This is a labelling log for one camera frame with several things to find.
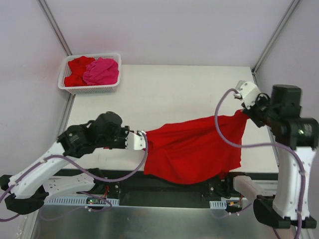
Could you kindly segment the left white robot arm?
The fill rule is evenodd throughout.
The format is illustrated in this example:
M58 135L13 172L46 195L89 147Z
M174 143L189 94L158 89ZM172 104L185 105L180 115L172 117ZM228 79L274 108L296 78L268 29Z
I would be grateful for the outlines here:
M5 191L1 200L8 210L27 215L40 209L45 201L60 192L58 182L50 177L67 164L97 148L124 149L130 133L114 112L106 112L95 120L72 125L33 164L15 175L3 175L0 187Z

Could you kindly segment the white plastic basket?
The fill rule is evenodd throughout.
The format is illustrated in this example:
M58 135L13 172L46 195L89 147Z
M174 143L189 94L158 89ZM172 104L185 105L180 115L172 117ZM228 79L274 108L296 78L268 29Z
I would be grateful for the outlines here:
M69 62L76 60L76 63L79 62L79 59L82 57L86 58L94 58L98 60L99 58L103 59L112 59L113 61L117 62L117 69L119 71L117 80L113 84L104 84L104 85L91 85L91 86L67 86L65 84L65 79L72 75L72 70L69 66ZM115 92L121 78L121 67L122 67L122 59L120 54L118 53L100 53L100 54L85 54L85 55L71 55L67 56L63 63L62 69L59 74L58 78L58 88L61 90L66 90L71 94L89 94L89 93L111 93Z

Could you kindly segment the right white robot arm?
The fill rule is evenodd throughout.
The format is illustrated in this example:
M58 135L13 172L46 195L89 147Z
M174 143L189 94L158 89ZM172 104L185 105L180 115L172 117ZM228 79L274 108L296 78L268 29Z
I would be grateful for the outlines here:
M279 173L275 194L264 191L249 176L240 175L224 184L231 197L242 194L252 204L260 223L275 229L296 226L314 229L308 188L310 170L319 145L319 123L302 118L302 90L292 85L274 85L270 96L253 83L239 83L235 97L242 100L244 113L257 127L268 126L278 149Z

